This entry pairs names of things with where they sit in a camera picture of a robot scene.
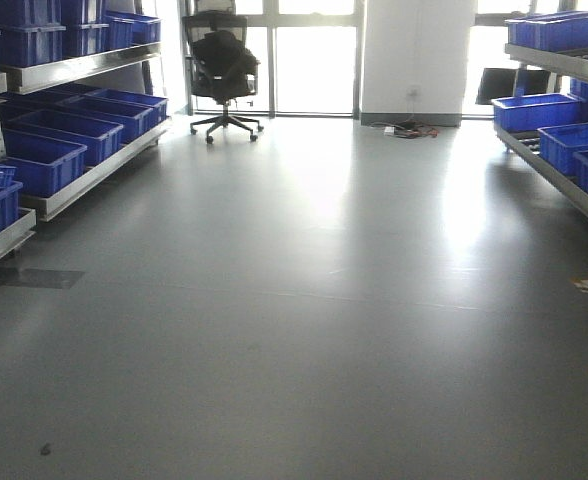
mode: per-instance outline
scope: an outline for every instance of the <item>door frame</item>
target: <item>door frame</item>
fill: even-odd
[[[262,15],[244,15],[247,17],[248,27],[266,28],[267,29],[267,69],[268,82],[262,82],[262,85],[267,83],[269,88],[269,106],[267,115],[274,118],[280,113],[277,110],[276,89],[276,72],[277,72],[277,30],[281,27],[354,27],[356,29],[356,52],[355,52],[355,68],[354,68],[354,86],[353,86],[353,107],[352,117],[358,119],[360,117],[360,95],[361,95],[361,63],[363,59],[363,25],[365,19],[365,0],[353,0],[354,13],[351,15],[290,15],[279,13],[279,0],[263,0],[263,14]],[[185,10],[191,12],[190,0],[185,0]],[[195,111],[194,102],[192,100],[191,86],[189,85],[189,77],[186,77],[186,93],[188,98],[187,113],[192,115]]]

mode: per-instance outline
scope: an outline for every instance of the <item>gray floor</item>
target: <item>gray floor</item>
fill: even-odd
[[[489,123],[186,130],[0,262],[0,479],[588,480],[588,220]]]

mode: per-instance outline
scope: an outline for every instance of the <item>window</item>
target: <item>window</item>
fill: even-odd
[[[238,15],[263,15],[263,0],[236,0]]]
[[[286,15],[351,15],[354,0],[279,0],[279,12]]]

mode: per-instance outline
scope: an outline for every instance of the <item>sunlight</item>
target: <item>sunlight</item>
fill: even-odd
[[[301,193],[307,211],[319,227],[332,227],[340,223],[344,211],[344,198],[352,172],[352,142],[310,149],[301,143],[297,151],[288,152],[291,161],[284,163],[288,182]]]
[[[475,161],[476,140],[463,131],[456,137],[443,188],[444,233],[459,253],[476,244],[487,223],[485,168]]]

